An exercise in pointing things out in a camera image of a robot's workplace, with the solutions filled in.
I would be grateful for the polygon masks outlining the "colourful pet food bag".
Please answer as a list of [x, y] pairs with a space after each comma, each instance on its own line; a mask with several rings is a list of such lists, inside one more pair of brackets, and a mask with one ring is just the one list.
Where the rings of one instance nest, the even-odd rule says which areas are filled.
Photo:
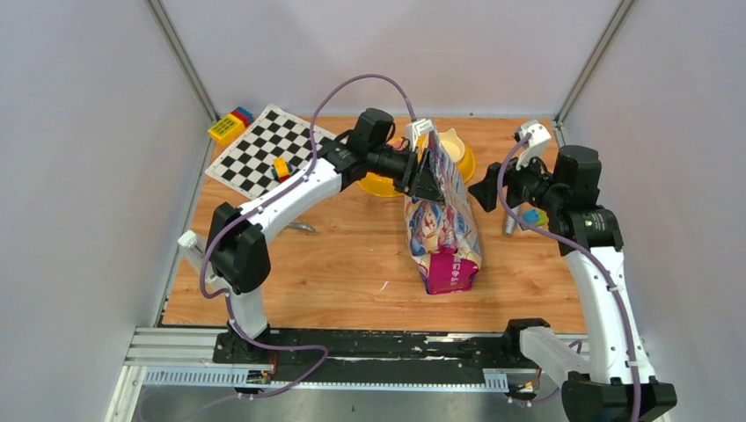
[[479, 273], [482, 250], [466, 183], [440, 141], [431, 156], [437, 159], [446, 203], [405, 198], [409, 251], [428, 294], [468, 291]]

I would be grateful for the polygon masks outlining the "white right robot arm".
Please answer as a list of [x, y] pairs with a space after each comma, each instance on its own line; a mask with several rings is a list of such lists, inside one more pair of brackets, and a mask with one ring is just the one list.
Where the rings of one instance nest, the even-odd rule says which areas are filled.
[[619, 223], [598, 202], [601, 170], [598, 153], [587, 147], [562, 147], [552, 169], [538, 157], [521, 164], [510, 151], [470, 187], [488, 212], [503, 207], [516, 217], [522, 204], [546, 212], [542, 235], [558, 243], [587, 329], [589, 350], [580, 355], [546, 321], [512, 320], [502, 354], [514, 367], [540, 367], [571, 421], [656, 421], [676, 406], [677, 393], [657, 377], [637, 331]]

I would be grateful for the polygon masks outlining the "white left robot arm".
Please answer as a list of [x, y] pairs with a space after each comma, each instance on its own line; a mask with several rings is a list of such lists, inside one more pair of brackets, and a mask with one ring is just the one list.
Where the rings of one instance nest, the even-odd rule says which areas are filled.
[[224, 204], [215, 211], [201, 277], [212, 269], [223, 283], [217, 292], [225, 298], [229, 324], [239, 335], [235, 349], [245, 361], [258, 363], [268, 355], [260, 291], [271, 271], [268, 246], [298, 216], [370, 173], [389, 178], [396, 192], [410, 198], [444, 202], [431, 152], [417, 146], [420, 138], [436, 139], [434, 122], [407, 124], [400, 148], [390, 144], [394, 131], [390, 114], [369, 108], [353, 128], [315, 148], [311, 161], [273, 191], [240, 207]]

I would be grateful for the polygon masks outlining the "silver microphone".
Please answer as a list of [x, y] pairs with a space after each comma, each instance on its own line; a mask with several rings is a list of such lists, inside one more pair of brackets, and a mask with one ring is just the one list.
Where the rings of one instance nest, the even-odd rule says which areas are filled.
[[520, 213], [520, 210], [521, 206], [512, 207], [511, 211], [506, 213], [502, 231], [504, 236], [511, 237], [514, 235], [517, 226], [515, 216]]

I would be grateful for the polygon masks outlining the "cream cat-shaped bowl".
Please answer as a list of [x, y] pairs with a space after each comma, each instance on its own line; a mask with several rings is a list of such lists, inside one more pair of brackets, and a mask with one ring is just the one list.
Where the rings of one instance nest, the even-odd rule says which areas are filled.
[[445, 132], [439, 132], [439, 141], [454, 164], [461, 164], [464, 159], [466, 147], [457, 134], [455, 128]]

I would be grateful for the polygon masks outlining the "pink cat-shaped bowl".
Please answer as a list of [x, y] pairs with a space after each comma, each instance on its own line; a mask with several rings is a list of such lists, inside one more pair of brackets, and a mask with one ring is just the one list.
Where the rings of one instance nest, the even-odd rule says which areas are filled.
[[387, 142], [387, 145], [391, 146], [395, 150], [402, 150], [402, 149], [408, 148], [409, 141], [406, 138], [401, 137], [401, 138], [389, 140]]

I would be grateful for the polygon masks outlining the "yellow double bowl tray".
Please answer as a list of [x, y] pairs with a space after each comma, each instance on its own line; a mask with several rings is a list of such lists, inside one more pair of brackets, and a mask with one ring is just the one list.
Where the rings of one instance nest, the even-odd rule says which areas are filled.
[[[469, 145], [466, 143], [466, 152], [461, 164], [456, 164], [458, 171], [460, 172], [462, 179], [467, 183], [474, 175], [477, 163], [476, 157]], [[368, 175], [361, 181], [357, 182], [357, 185], [366, 193], [383, 197], [383, 198], [395, 198], [401, 196], [394, 190], [392, 181], [390, 178], [384, 178], [374, 173], [368, 173]]]

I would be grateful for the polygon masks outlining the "green blue toy block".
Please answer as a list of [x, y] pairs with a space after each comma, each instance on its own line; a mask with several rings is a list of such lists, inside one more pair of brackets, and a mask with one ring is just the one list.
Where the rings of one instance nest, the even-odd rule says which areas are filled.
[[530, 208], [521, 214], [524, 223], [520, 223], [521, 230], [526, 231], [529, 226], [543, 227], [549, 222], [549, 217], [545, 211], [537, 208]]

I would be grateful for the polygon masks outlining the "silver metal hook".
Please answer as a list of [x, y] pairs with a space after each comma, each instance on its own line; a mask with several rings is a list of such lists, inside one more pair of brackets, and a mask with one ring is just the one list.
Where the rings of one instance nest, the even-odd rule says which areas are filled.
[[303, 222], [290, 222], [290, 223], [289, 223], [289, 224], [287, 225], [287, 227], [288, 227], [289, 229], [298, 229], [298, 230], [304, 230], [304, 231], [308, 231], [308, 232], [311, 232], [311, 233], [313, 233], [313, 232], [315, 232], [315, 231], [316, 231], [316, 230], [315, 230], [315, 228], [314, 228], [314, 227], [312, 227], [312, 226], [311, 226], [310, 224], [307, 224], [307, 223], [303, 223]]

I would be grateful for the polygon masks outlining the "small yellow blue toy block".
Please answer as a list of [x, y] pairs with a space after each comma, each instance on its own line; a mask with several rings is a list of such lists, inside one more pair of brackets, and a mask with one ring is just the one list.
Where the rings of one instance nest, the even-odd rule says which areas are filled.
[[282, 157], [273, 161], [273, 174], [278, 182], [284, 182], [292, 176], [292, 167]]

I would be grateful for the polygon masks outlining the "black white checkerboard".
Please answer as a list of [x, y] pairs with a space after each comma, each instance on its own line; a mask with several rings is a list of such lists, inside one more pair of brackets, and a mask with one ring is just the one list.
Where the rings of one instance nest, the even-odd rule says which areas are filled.
[[275, 159], [283, 159], [291, 173], [309, 163], [309, 133], [309, 121], [268, 105], [207, 167], [205, 175], [255, 200], [280, 184], [274, 175]]

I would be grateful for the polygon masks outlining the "yellow red blue toy block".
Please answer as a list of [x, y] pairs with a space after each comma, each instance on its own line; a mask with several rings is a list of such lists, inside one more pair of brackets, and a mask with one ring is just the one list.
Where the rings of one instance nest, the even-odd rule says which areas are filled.
[[253, 115], [244, 107], [238, 106], [223, 116], [209, 130], [208, 134], [220, 146], [228, 146], [249, 128]]

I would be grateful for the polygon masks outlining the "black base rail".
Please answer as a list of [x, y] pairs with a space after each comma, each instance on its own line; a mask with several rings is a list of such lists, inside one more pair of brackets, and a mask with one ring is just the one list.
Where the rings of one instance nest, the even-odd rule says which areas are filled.
[[500, 333], [269, 328], [255, 343], [216, 337], [216, 364], [251, 367], [256, 382], [537, 394], [551, 384]]

